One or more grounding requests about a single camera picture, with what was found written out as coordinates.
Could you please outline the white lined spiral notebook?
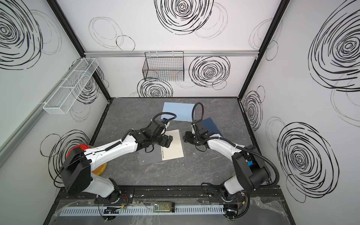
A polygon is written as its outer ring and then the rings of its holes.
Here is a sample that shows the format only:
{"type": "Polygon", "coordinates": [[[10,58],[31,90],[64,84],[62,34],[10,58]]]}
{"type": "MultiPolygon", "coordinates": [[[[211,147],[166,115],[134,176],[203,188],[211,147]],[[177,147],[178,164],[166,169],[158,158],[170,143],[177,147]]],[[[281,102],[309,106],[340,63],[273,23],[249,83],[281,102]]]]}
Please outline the white lined spiral notebook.
{"type": "Polygon", "coordinates": [[[156,144],[154,150],[152,147],[140,150],[138,156],[140,166],[184,157],[180,131],[178,129],[167,131],[166,135],[173,137],[170,147],[161,147],[156,144]]]}

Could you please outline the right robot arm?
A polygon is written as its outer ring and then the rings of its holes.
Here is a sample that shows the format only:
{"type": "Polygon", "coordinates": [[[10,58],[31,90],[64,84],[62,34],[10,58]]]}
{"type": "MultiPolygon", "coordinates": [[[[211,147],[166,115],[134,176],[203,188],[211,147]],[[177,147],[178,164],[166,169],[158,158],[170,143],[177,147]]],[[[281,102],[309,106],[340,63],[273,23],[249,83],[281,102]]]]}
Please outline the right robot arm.
{"type": "Polygon", "coordinates": [[[235,176],[218,188],[224,201],[230,202],[240,193],[251,193],[257,188],[270,188],[278,184],[280,175],[274,163],[260,154],[254,145],[238,145],[221,134],[207,130],[203,115],[203,104],[195,103],[191,113],[192,131],[186,132],[184,142],[198,150],[201,146],[215,150],[232,161],[235,176]]]}

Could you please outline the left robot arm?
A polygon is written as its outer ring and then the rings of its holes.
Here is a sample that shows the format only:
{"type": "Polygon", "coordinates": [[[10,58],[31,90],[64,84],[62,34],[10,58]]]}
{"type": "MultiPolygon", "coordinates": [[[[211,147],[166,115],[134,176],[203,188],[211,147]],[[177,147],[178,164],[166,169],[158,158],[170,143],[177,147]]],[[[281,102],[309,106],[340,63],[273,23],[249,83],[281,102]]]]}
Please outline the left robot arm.
{"type": "Polygon", "coordinates": [[[169,122],[177,116],[168,112],[169,119],[159,120],[160,115],[156,114],[144,128],[128,130],[117,141],[84,151],[80,147],[72,149],[58,173],[67,194],[75,196],[85,192],[98,195],[109,203],[118,202],[122,194],[117,183],[111,178],[96,175],[93,171],[113,159],[156,144],[170,147],[173,137],[166,135],[165,131],[169,122]]]}

